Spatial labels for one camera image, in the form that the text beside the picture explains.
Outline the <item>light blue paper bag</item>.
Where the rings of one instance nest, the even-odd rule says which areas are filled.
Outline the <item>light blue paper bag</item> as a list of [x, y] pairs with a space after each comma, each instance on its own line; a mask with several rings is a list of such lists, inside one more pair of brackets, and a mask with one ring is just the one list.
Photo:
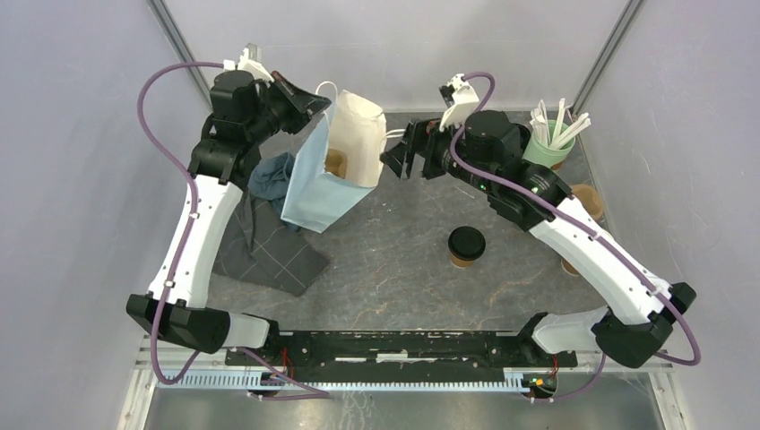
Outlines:
[[384, 110], [375, 102], [334, 82], [335, 96], [295, 156], [281, 219], [322, 233], [367, 197], [378, 185], [384, 165], [380, 155], [403, 129], [388, 129]]

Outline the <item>brown pulp cup carrier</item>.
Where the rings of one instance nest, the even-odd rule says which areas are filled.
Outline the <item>brown pulp cup carrier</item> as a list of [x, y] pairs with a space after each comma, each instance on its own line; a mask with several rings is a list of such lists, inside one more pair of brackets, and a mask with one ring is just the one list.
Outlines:
[[348, 160], [344, 152], [330, 148], [327, 151], [324, 169], [338, 178], [344, 179], [347, 174]]

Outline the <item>brown paper coffee cup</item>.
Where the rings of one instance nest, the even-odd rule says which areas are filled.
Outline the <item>brown paper coffee cup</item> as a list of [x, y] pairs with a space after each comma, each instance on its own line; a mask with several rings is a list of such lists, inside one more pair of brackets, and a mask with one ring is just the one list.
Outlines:
[[458, 248], [449, 248], [450, 262], [457, 268], [468, 268], [484, 254], [483, 249], [464, 252]]

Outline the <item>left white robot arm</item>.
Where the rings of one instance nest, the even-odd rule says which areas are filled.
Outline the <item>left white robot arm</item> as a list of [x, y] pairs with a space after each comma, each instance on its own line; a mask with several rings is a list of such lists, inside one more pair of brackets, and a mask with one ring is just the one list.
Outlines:
[[132, 294], [126, 313], [153, 340], [212, 354], [247, 347], [260, 365], [281, 355], [269, 320], [207, 305], [213, 262], [230, 217], [261, 159], [260, 147], [277, 133], [295, 134], [331, 104], [280, 73], [268, 78], [234, 70], [210, 90], [212, 113], [187, 167], [187, 192], [164, 262], [143, 294]]

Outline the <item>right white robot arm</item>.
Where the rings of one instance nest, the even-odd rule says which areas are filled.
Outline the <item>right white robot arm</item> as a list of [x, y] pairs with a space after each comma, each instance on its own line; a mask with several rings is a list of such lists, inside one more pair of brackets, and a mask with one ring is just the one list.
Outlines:
[[695, 291], [646, 270], [554, 171], [523, 157], [526, 146], [525, 127], [485, 110], [470, 115], [461, 130], [438, 119], [413, 120], [380, 160], [406, 177], [422, 158], [424, 178], [448, 175], [478, 189], [500, 217], [552, 248], [602, 296], [604, 306], [593, 311], [534, 315], [517, 342], [524, 363], [539, 366], [553, 354], [580, 350], [598, 350], [630, 368], [660, 357]]

